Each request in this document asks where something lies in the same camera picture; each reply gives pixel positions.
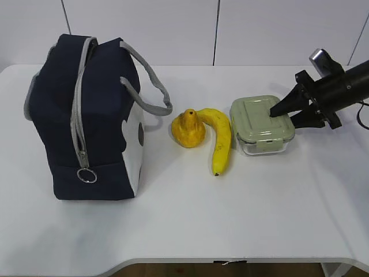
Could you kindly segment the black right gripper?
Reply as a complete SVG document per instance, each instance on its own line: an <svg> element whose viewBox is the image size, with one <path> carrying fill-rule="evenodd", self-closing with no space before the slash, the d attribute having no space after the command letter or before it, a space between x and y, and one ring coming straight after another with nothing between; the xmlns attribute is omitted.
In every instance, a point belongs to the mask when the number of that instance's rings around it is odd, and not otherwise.
<svg viewBox="0 0 369 277"><path fill-rule="evenodd" d="M353 105L352 86L344 76L328 76L314 81L303 70L295 75L295 79L297 84L270 109L270 116L279 117L299 111L291 116L296 129L323 128L326 123L331 129L342 126L337 112Z"/></svg>

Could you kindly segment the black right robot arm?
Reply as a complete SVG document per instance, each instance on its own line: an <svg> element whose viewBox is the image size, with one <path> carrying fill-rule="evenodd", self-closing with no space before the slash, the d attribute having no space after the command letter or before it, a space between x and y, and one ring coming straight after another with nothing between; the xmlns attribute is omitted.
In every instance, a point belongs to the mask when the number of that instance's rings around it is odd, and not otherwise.
<svg viewBox="0 0 369 277"><path fill-rule="evenodd" d="M270 109L272 118L297 111L290 119L295 128L331 129L342 126L337 111L368 98L368 61L344 70L340 64L336 71L319 80L302 70L295 74L292 91Z"/></svg>

